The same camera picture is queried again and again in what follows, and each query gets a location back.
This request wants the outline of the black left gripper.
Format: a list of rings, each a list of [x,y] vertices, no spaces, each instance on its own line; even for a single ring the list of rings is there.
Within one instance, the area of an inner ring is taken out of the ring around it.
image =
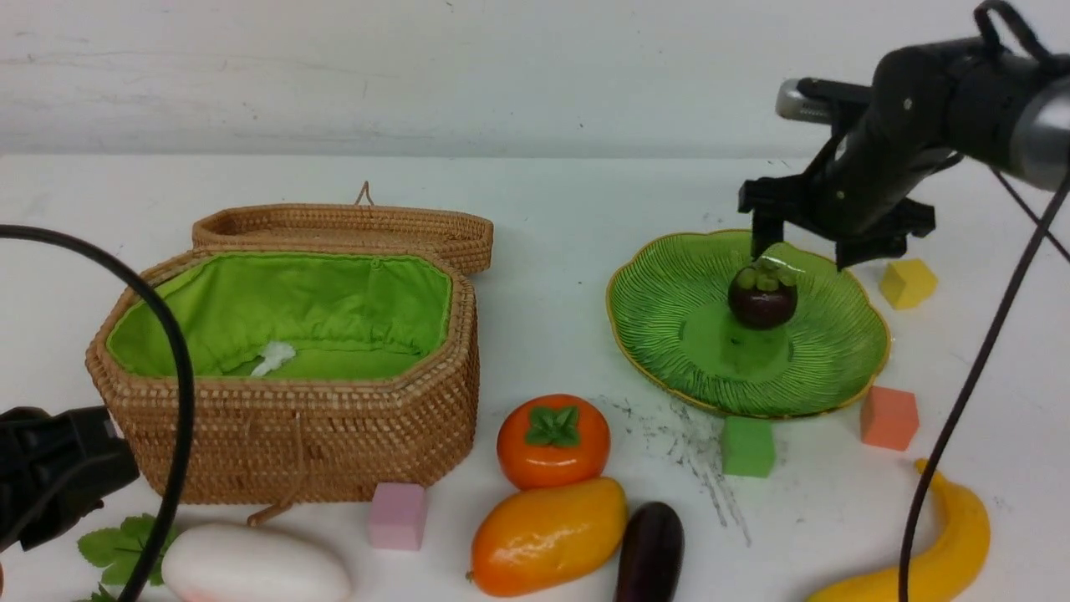
[[[3,412],[1,547],[54,541],[138,477],[129,443],[103,406]]]

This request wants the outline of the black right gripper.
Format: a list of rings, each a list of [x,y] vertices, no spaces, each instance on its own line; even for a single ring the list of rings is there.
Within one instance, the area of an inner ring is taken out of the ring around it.
[[[738,210],[752,218],[752,260],[783,241],[788,223],[834,242],[837,271],[907,252],[907,237],[935,228],[930,205],[910,199],[937,169],[937,148],[867,125],[837,134],[800,174],[745,181]]]

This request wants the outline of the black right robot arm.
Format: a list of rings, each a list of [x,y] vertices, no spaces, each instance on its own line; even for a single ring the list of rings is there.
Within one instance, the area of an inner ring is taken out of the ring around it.
[[[802,174],[742,184],[753,257],[786,223],[832,241],[838,269],[901,257],[935,227],[910,192],[962,159],[1044,191],[1067,176],[1067,56],[990,51],[980,38],[907,46],[878,61],[871,84],[784,81],[776,111],[832,136]]]

